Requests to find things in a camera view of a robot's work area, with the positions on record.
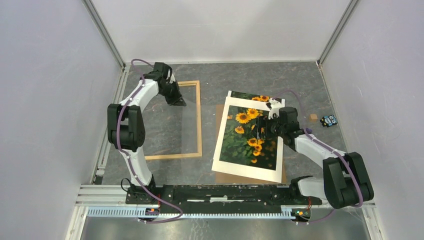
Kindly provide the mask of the wooden picture frame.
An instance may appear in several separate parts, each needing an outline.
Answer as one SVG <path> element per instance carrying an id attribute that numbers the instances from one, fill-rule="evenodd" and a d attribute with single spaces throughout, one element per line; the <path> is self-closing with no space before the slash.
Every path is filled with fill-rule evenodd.
<path id="1" fill-rule="evenodd" d="M 198 158 L 202 150 L 201 91 L 199 80 L 179 83 L 186 106 L 169 106 L 151 101 L 143 112 L 147 138 L 146 160 Z"/>

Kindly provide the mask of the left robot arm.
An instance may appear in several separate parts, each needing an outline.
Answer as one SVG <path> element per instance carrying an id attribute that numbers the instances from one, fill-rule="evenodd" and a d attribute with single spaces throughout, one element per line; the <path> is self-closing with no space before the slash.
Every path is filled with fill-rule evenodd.
<path id="1" fill-rule="evenodd" d="M 157 190 L 150 186 L 154 179 L 143 151 L 146 128 L 143 110 L 157 95 L 170 106 L 185 106 L 173 69 L 163 62 L 155 62 L 152 71 L 141 73 L 134 90 L 119 103 L 107 107 L 107 138 L 120 152 L 130 172 L 130 183 L 141 187 L 138 197 L 145 204 L 153 203 Z"/>

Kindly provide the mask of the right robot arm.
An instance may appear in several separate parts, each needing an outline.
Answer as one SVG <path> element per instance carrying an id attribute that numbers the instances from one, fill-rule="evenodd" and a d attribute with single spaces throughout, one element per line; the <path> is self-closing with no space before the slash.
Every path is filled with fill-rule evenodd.
<path id="1" fill-rule="evenodd" d="M 289 184 L 289 199 L 302 204 L 309 197 L 328 201 L 334 209 L 361 207 L 374 199 L 374 189 L 363 157 L 357 152 L 337 150 L 302 128 L 294 107 L 273 108 L 256 119 L 258 139 L 280 137 L 291 150 L 308 157 L 322 169 L 322 177 L 301 176 Z"/>

